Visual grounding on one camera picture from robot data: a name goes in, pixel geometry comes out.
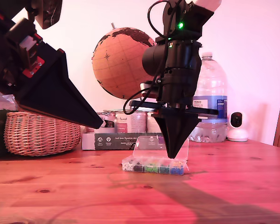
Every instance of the water bottle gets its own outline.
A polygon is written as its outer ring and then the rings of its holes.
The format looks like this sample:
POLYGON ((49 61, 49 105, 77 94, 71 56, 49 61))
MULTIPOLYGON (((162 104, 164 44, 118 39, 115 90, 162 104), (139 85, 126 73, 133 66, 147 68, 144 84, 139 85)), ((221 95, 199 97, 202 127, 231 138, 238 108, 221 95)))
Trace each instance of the water bottle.
POLYGON ((202 66, 193 97, 193 106, 219 110, 217 118, 202 119, 190 134, 196 142, 222 142, 227 135, 227 77, 222 67, 212 59, 212 53, 202 54, 202 66))

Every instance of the tin can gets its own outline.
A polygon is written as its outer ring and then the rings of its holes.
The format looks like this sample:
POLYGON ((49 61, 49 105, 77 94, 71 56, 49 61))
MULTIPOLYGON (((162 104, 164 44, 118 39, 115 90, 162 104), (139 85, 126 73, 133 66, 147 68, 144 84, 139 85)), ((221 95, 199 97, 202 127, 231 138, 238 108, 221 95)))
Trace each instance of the tin can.
POLYGON ((151 115, 154 114, 153 112, 147 113, 147 133, 161 133, 161 129, 151 115))
POLYGON ((116 111, 116 132, 117 133, 146 133, 147 113, 136 111, 126 115, 122 110, 116 111))
POLYGON ((86 128, 87 133, 115 133, 115 113, 114 112, 100 112, 98 116, 103 120, 103 124, 99 129, 86 128))

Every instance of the bead organizer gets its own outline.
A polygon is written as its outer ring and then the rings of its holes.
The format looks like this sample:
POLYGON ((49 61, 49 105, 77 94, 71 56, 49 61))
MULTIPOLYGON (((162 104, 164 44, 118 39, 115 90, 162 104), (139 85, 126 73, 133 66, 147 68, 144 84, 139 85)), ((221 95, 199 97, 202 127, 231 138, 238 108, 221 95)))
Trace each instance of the bead organizer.
POLYGON ((187 167, 189 140, 175 159, 167 157, 162 137, 140 136, 132 155, 122 160, 122 170, 140 173, 183 175, 187 167))

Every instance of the globe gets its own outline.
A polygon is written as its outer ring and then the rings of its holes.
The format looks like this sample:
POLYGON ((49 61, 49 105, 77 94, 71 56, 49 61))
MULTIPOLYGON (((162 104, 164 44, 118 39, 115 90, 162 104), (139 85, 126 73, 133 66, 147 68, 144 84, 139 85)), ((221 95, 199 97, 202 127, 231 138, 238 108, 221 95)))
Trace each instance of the globe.
POLYGON ((146 33, 135 28, 118 28, 100 39, 92 57, 94 75, 111 95, 127 99, 152 80, 142 67, 144 51, 155 45, 146 33))

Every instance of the pink wall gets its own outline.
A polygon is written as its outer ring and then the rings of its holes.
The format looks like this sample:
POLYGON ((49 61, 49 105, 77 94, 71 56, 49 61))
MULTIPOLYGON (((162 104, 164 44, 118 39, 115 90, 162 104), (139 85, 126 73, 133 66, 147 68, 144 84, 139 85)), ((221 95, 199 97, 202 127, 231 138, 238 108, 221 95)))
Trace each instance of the pink wall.
MULTIPOLYGON (((38 33, 55 49, 67 53, 70 79, 97 111, 121 108, 123 100, 112 97, 97 83, 91 65, 100 38, 116 27, 134 27, 152 38, 157 35, 147 22, 154 0, 63 1, 60 21, 38 33)), ((162 30, 160 4, 152 11, 162 30)), ((25 16, 22 11, 15 21, 25 16)), ((203 51, 213 51, 229 81, 229 112, 249 115, 250 138, 272 144, 280 108, 280 0, 222 0, 204 26, 203 51)))

